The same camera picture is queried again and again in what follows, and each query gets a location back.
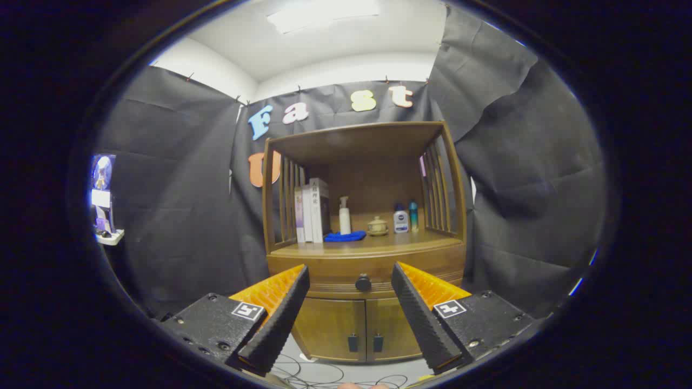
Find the cabinet door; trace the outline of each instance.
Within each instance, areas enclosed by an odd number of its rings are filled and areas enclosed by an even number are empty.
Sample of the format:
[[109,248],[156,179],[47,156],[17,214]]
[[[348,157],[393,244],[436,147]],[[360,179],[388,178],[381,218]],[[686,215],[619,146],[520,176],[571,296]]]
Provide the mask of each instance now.
[[[365,301],[306,298],[293,324],[293,337],[305,356],[364,361]],[[349,337],[356,349],[349,347]]]
[[[387,361],[420,356],[416,338],[398,298],[366,300],[367,307],[367,360]],[[381,350],[376,350],[377,336]]]

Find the blue cloth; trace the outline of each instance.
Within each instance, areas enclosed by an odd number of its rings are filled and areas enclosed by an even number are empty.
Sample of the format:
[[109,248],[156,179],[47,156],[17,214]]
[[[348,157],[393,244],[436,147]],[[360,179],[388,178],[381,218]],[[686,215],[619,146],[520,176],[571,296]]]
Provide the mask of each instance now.
[[354,231],[350,234],[327,234],[325,236],[325,242],[353,242],[354,240],[361,240],[365,237],[365,231]]

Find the black fabric backdrop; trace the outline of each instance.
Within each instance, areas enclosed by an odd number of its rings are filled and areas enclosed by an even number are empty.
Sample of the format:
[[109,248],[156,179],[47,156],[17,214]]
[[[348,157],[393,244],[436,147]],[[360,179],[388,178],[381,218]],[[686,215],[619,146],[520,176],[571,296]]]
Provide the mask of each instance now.
[[[400,84],[413,91],[413,107],[393,104],[388,89]],[[363,89],[377,106],[353,111],[351,93]],[[284,109],[295,102],[307,104],[309,117],[285,125]],[[269,131],[253,141],[248,118],[269,104]],[[588,117],[545,63],[454,6],[429,84],[296,91],[242,107],[236,124],[238,109],[218,91],[151,68],[105,125],[97,151],[118,155],[114,207],[126,229],[126,255],[118,260],[153,316],[268,276],[262,189],[250,183],[248,157],[264,151],[267,137],[316,129],[447,120],[464,169],[469,246],[462,286],[472,292],[492,289],[544,316],[597,248],[608,183]],[[475,204],[466,172],[477,186]]]
[[239,105],[159,68],[143,69],[104,124],[96,152],[116,154],[113,212],[125,229],[130,290],[152,316],[209,291],[247,286],[229,217],[228,148]]
[[454,6],[429,91],[477,189],[462,286],[547,315],[603,230],[610,183],[593,126],[546,63]]

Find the ceiling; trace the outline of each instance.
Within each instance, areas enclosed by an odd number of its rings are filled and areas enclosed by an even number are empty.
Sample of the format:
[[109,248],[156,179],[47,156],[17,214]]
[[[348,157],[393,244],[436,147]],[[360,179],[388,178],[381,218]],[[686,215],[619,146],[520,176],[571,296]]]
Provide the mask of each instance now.
[[280,34],[267,20],[301,0],[254,0],[191,34],[262,82],[316,62],[367,53],[436,53],[444,30],[444,3],[376,0],[379,15],[333,21]]

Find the blue bottle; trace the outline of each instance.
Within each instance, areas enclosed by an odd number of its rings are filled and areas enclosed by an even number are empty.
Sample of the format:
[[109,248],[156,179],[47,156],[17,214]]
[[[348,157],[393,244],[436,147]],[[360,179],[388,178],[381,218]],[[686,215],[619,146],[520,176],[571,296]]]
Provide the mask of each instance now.
[[408,204],[408,213],[411,215],[411,232],[418,232],[418,204],[415,200],[411,200]]

